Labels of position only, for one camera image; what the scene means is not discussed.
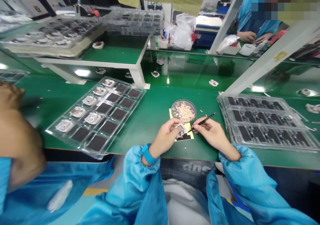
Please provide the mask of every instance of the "white component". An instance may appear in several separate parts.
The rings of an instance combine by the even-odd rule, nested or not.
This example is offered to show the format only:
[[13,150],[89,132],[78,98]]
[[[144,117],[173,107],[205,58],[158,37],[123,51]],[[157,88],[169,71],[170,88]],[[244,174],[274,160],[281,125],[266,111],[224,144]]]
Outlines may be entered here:
[[84,113],[86,112],[86,110],[82,107],[76,106],[71,112],[70,115],[74,116],[76,118],[80,118],[84,115]]
[[64,205],[72,187],[72,180],[68,180],[64,183],[64,185],[59,189],[59,191],[53,196],[53,198],[48,203],[47,209],[50,211],[50,213],[59,210]]
[[114,80],[109,80],[109,79],[106,79],[103,82],[103,85],[106,86],[106,87],[112,87],[114,84],[115,84],[115,81]]
[[92,48],[94,49],[102,49],[104,47],[104,42],[101,41],[101,42],[94,42],[92,44]]
[[63,119],[56,126],[56,129],[61,131],[61,132],[68,132],[73,126],[74,126],[74,123],[72,121],[67,120],[67,119]]
[[88,117],[86,117],[84,120],[92,125],[97,124],[101,119],[101,116],[96,113],[89,113]]
[[105,69],[103,69],[103,68],[99,68],[99,69],[96,70],[96,73],[97,74],[101,74],[101,75],[104,75],[106,72],[107,71]]
[[103,96],[105,93],[107,92],[107,90],[105,88],[102,87],[97,87],[93,93],[98,95],[98,96]]
[[176,138],[182,138],[182,136],[187,132],[187,129],[185,128],[185,126],[183,126],[182,123],[179,123],[176,127],[180,127],[180,132],[178,133]]
[[82,102],[88,106],[94,105],[96,103],[96,101],[97,101],[97,99],[92,96],[87,96],[84,100],[82,100]]
[[157,71],[153,71],[153,72],[151,72],[151,74],[152,74],[152,76],[155,77],[155,78],[157,78],[157,77],[160,76],[159,72],[157,72]]
[[214,81],[214,80],[210,80],[209,84],[212,85],[213,87],[217,87],[219,85],[219,83],[217,81]]
[[132,79],[132,75],[131,75],[130,72],[127,72],[126,75],[125,75],[125,77],[126,77],[126,78],[129,78],[129,79]]
[[320,113],[320,104],[318,104],[318,105],[306,104],[306,109],[310,113]]

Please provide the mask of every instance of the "black pad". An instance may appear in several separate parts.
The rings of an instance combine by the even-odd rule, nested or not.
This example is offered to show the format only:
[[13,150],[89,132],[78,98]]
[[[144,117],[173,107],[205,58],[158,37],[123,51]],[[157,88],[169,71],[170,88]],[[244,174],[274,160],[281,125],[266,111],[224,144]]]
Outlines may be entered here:
[[273,138],[276,143],[281,144],[277,135],[276,135],[276,132],[273,129],[270,129],[270,128],[268,129],[268,136],[270,138]]
[[109,104],[102,103],[99,108],[97,108],[97,112],[107,113],[111,107]]
[[85,128],[79,128],[79,130],[72,136],[74,140],[82,142],[83,139],[88,135],[90,131]]
[[239,126],[240,133],[245,141],[252,141],[250,134],[247,132],[245,126]]
[[238,110],[232,110],[232,112],[233,112],[233,115],[234,115],[235,119],[238,122],[242,122],[242,118],[241,118],[241,115],[240,115],[239,111]]
[[244,115],[249,119],[250,122],[253,122],[253,123],[256,122],[251,111],[244,112]]
[[95,151],[100,151],[102,149],[102,147],[104,146],[104,144],[107,142],[107,139],[104,137],[100,137],[100,136],[95,136],[91,142],[89,143],[89,145],[87,146],[88,148],[95,150]]
[[106,121],[106,123],[101,127],[101,131],[104,131],[107,134],[112,134],[118,125],[111,121]]
[[228,97],[228,100],[229,100],[229,103],[230,103],[231,105],[236,105],[233,97]]
[[258,127],[253,128],[253,134],[259,139],[260,142],[266,142],[266,139]]

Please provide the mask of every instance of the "blue sleeve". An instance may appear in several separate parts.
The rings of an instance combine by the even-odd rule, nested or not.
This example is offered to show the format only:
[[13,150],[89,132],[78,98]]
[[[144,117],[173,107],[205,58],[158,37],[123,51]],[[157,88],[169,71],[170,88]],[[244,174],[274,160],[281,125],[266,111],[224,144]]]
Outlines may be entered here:
[[0,214],[3,213],[10,178],[11,158],[0,157]]
[[79,224],[134,224],[151,177],[160,167],[160,159],[152,166],[145,166],[141,162],[141,149],[142,146],[134,146],[127,152],[123,173],[108,193],[96,197]]
[[220,152],[227,179],[234,184],[240,199],[250,209],[255,224],[318,224],[304,213],[291,208],[276,191],[277,183],[265,172],[256,154],[243,145],[236,146],[242,158],[228,161]]

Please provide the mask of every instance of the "green work surface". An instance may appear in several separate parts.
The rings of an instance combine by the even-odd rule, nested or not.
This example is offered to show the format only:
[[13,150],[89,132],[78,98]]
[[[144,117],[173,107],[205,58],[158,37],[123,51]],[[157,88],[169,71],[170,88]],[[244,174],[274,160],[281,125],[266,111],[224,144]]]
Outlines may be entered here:
[[144,49],[148,37],[142,36],[107,36],[103,34],[97,41],[103,41],[102,49],[90,48],[81,60],[136,64]]
[[[155,63],[159,58],[166,61],[164,66]],[[214,119],[224,127],[223,117],[216,101],[218,91],[227,89],[251,64],[252,61],[237,58],[149,51],[145,54],[141,65],[145,81],[151,84],[151,88],[147,90],[108,152],[125,154],[134,145],[152,142],[160,126],[170,118],[169,109],[178,99],[190,100],[197,108],[197,118],[217,112]],[[159,71],[160,77],[154,78],[151,75],[153,70]],[[108,75],[132,82],[124,77],[125,73],[126,70],[123,69],[111,69]],[[210,86],[208,83],[210,79],[217,80],[219,86],[215,88]],[[44,130],[94,84],[94,81],[88,81],[85,85],[66,84],[62,78],[34,75],[29,75],[18,84],[27,90],[23,112],[30,121],[36,123],[46,148],[73,149]],[[285,81],[280,89],[269,86],[267,91],[272,90],[273,96],[281,96],[282,90],[287,86],[291,84]],[[300,83],[300,88],[305,86],[308,84]],[[306,103],[316,104],[317,100],[295,98],[294,95],[285,99],[310,121],[319,121],[320,115],[310,114],[304,108]],[[320,129],[319,124],[311,122],[305,124]],[[312,133],[320,139],[319,132]],[[175,142],[163,157],[217,161],[217,150],[213,149],[201,135],[194,134],[194,137],[192,140]],[[265,149],[254,149],[254,151],[267,166],[320,169],[319,153]]]

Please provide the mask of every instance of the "green workbench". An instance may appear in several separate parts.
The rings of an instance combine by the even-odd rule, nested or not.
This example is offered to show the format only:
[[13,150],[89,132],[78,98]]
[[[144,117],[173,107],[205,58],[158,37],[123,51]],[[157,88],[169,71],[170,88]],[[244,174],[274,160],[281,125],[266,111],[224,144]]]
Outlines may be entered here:
[[[157,58],[166,59],[168,67],[158,65]],[[218,91],[226,90],[253,62],[240,58],[216,57],[196,54],[180,54],[173,52],[148,51],[141,62],[146,83],[151,84],[136,110],[129,117],[118,136],[108,149],[108,153],[125,154],[131,146],[152,142],[160,126],[169,117],[169,109],[178,99],[190,100],[197,108],[197,117],[217,112],[214,119],[224,127],[224,120],[218,107],[216,97]],[[157,70],[160,77],[154,78],[151,72]],[[127,82],[132,80],[124,77],[123,69],[111,69],[108,76]],[[218,87],[209,85],[209,80],[219,82]],[[309,127],[320,129],[320,114],[306,111],[306,103],[318,104],[319,100],[297,98],[296,88],[311,88],[318,86],[314,81],[297,83],[296,77],[275,83],[262,78],[260,86],[265,86],[267,93],[275,97],[284,97],[287,103],[307,117]],[[44,130],[74,102],[85,94],[96,82],[88,81],[85,85],[66,84],[62,78],[55,76],[29,75],[18,86],[27,90],[28,116],[35,116],[38,121],[45,148],[73,149]],[[319,132],[312,132],[319,140]],[[320,169],[319,153],[293,151],[276,151],[254,149],[260,160],[267,166],[295,167],[304,169]],[[163,157],[217,161],[218,153],[204,138],[194,134],[194,139],[175,142],[173,147]]]

